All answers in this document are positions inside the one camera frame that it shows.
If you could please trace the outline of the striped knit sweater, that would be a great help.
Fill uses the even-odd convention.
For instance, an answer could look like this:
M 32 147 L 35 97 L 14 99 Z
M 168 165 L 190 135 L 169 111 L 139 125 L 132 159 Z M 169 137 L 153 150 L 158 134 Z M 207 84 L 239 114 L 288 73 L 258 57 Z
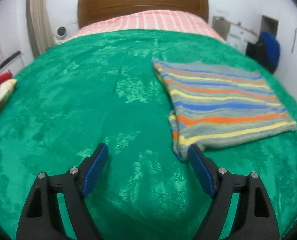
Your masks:
M 168 120 L 179 160 L 201 150 L 230 147 L 297 130 L 296 121 L 258 71 L 225 65 L 153 59 L 173 109 Z

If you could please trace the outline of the black garment on chair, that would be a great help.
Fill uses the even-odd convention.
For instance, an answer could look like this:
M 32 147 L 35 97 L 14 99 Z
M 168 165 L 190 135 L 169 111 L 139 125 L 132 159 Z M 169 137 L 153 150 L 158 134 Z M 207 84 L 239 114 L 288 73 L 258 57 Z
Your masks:
M 274 74 L 277 67 L 273 63 L 269 62 L 267 53 L 266 44 L 262 37 L 260 37 L 255 44 L 248 42 L 246 55 L 263 66 L 271 74 Z

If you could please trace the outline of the white desk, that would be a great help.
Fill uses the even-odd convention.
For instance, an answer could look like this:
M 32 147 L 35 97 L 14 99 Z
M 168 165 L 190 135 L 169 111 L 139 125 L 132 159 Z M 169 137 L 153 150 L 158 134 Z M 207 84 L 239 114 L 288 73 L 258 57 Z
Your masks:
M 257 33 L 238 24 L 226 20 L 224 17 L 213 16 L 212 28 L 227 42 L 228 45 L 246 54 L 247 45 L 258 41 Z

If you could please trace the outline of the green bed cover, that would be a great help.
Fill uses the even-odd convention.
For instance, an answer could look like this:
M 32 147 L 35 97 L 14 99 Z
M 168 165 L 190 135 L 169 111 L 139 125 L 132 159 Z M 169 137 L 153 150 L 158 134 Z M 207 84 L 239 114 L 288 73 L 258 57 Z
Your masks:
M 86 198 L 104 239 L 192 239 L 211 199 L 172 150 L 171 103 L 152 59 L 257 70 L 297 122 L 297 102 L 255 61 L 207 36 L 123 30 L 55 46 L 16 76 L 0 112 L 0 224 L 15 237 L 40 172 L 66 172 L 101 142 L 110 157 Z

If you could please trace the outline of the black item on sill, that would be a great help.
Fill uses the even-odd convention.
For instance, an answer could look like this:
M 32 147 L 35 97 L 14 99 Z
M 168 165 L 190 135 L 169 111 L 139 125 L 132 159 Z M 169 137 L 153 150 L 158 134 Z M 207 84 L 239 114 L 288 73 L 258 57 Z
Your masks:
M 19 57 L 21 55 L 21 51 L 16 51 L 11 56 L 9 56 L 6 60 L 4 60 L 0 64 L 0 70 L 3 69 L 6 65 L 8 65 L 11 61 L 13 61 L 15 58 Z

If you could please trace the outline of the beige curtain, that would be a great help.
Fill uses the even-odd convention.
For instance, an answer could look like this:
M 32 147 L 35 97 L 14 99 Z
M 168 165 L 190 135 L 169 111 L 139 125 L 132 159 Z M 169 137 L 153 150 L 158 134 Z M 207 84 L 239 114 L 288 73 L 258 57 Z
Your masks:
M 36 59 L 55 45 L 46 0 L 26 0 L 26 16 L 30 46 Z

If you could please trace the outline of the pink striped bed sheet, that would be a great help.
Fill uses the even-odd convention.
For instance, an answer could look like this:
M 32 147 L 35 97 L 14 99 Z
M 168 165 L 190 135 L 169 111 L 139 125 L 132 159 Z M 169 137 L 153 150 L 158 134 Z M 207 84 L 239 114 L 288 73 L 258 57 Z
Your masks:
M 130 29 L 166 30 L 224 39 L 197 15 L 174 10 L 148 10 L 89 24 L 68 39 Z

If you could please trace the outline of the small white fan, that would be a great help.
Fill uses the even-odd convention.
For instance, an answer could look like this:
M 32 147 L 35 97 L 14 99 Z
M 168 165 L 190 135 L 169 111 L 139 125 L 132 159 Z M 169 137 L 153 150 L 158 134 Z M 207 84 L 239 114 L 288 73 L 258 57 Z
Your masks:
M 60 26 L 54 33 L 56 40 L 65 40 L 67 38 L 67 29 L 64 26 Z

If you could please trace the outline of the brown wooden headboard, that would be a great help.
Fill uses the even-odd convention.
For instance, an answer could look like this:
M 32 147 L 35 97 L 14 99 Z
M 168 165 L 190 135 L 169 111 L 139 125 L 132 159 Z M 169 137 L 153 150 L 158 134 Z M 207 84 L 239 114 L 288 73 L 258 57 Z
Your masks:
M 209 0 L 78 0 L 78 25 L 83 28 L 111 18 L 148 10 L 189 12 L 209 20 Z

